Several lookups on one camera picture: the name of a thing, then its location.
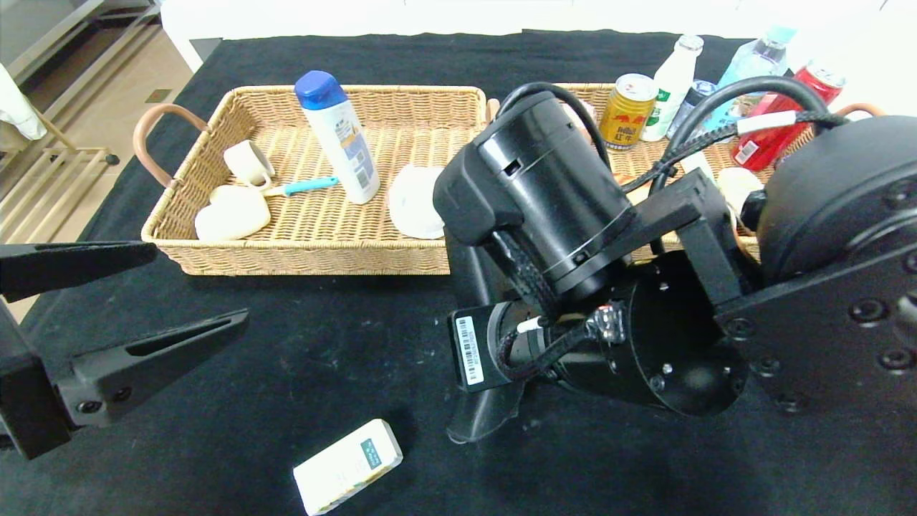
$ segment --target wicker basket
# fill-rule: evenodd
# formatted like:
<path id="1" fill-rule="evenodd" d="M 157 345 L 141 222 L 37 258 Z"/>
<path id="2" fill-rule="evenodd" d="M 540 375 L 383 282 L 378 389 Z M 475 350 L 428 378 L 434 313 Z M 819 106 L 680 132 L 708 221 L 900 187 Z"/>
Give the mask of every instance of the wicker basket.
<path id="1" fill-rule="evenodd" d="M 193 219 L 219 185 L 238 184 L 223 151 L 253 140 L 284 185 L 332 174 L 291 86 L 251 86 L 223 97 L 209 124 L 175 105 L 154 107 L 138 123 L 135 152 L 166 186 L 143 226 L 190 275 L 445 275 L 442 239 L 403 236 L 386 207 L 388 186 L 406 164 L 445 166 L 486 125 L 483 92 L 461 86 L 345 86 L 363 124 L 381 179 L 369 203 L 355 205 L 343 188 L 268 197 L 271 223 L 240 241 L 199 241 Z M 165 112 L 202 130 L 175 177 L 146 152 L 145 139 Z"/>

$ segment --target basket handle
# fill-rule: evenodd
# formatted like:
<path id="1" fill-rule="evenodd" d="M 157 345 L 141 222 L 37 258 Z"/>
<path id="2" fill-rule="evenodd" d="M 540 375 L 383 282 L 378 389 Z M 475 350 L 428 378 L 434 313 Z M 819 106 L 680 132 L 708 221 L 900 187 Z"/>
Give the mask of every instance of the basket handle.
<path id="1" fill-rule="evenodd" d="M 149 136 L 149 132 L 153 130 L 153 127 L 160 121 L 162 115 L 166 113 L 175 113 L 181 116 L 185 120 L 191 122 L 198 130 L 209 131 L 210 128 L 207 127 L 207 123 L 197 117 L 197 115 L 175 104 L 158 104 L 153 106 L 137 121 L 137 125 L 134 126 L 134 154 L 137 155 L 137 159 L 143 164 L 144 168 L 160 182 L 160 185 L 168 188 L 172 182 L 171 175 L 162 170 L 162 167 L 160 167 L 159 164 L 156 163 L 156 160 L 147 152 L 147 137 Z"/>
<path id="2" fill-rule="evenodd" d="M 873 117 L 884 117 L 886 115 L 885 111 L 881 107 L 877 107 L 872 104 L 867 104 L 865 102 L 857 102 L 856 104 L 851 104 L 850 106 L 842 107 L 837 110 L 835 113 L 841 117 L 846 117 L 847 115 L 855 111 L 865 111 Z"/>
<path id="3" fill-rule="evenodd" d="M 493 119 L 497 117 L 497 110 L 500 109 L 500 101 L 495 98 L 487 99 L 487 109 L 484 111 L 485 116 L 487 117 L 487 123 L 493 122 Z"/>

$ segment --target blue brush handle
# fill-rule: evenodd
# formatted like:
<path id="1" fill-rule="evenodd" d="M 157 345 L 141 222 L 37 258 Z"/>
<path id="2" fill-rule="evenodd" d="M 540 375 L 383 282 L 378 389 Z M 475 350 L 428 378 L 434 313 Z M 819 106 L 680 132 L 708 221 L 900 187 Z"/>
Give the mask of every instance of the blue brush handle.
<path id="1" fill-rule="evenodd" d="M 334 176 L 319 177 L 318 179 L 310 179 L 308 181 L 300 181 L 299 183 L 285 185 L 283 187 L 283 194 L 285 196 L 291 196 L 298 192 L 306 192 L 308 190 L 316 190 L 318 188 L 328 188 L 329 186 L 334 186 L 336 184 L 337 178 Z"/>

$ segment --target black tablecloth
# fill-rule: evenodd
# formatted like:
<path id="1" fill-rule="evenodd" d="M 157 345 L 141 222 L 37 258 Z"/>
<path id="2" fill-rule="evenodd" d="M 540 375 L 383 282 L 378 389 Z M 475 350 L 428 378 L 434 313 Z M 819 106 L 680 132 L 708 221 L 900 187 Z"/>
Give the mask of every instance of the black tablecloth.
<path id="1" fill-rule="evenodd" d="M 472 84 L 652 74 L 671 34 L 524 32 L 225 41 L 177 102 L 207 118 L 223 93 L 325 69 L 344 84 Z M 741 43 L 705 37 L 715 80 Z M 175 170 L 195 138 L 163 120 L 150 150 Z M 133 161 L 83 235 L 135 239 L 161 188 Z M 883 408 L 785 417 L 756 386 L 685 419 L 552 386 L 530 388 L 491 438 L 444 428 L 457 390 L 446 277 L 183 275 L 154 264 L 42 296 L 28 337 L 64 372 L 72 353 L 251 308 L 244 338 L 117 426 L 26 462 L 0 457 L 2 514 L 304 514 L 291 470 L 363 422 L 388 420 L 404 462 L 336 514 L 914 514 L 917 418 Z"/>

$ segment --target red bottle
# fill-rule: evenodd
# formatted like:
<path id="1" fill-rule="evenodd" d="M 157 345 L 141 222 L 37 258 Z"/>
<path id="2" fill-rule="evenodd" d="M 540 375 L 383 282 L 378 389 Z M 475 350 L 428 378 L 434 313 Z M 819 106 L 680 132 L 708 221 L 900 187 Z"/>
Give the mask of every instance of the red bottle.
<path id="1" fill-rule="evenodd" d="M 807 84 L 820 96 L 825 104 L 837 98 L 846 79 L 831 72 L 817 61 L 810 61 L 793 75 L 793 79 Z M 777 111 L 800 111 L 801 107 L 784 95 L 777 95 L 769 104 L 762 102 L 750 116 L 775 113 Z M 760 171 L 773 163 L 803 131 L 806 124 L 784 128 L 766 129 L 748 133 L 739 139 L 733 149 L 733 160 L 752 171 Z"/>

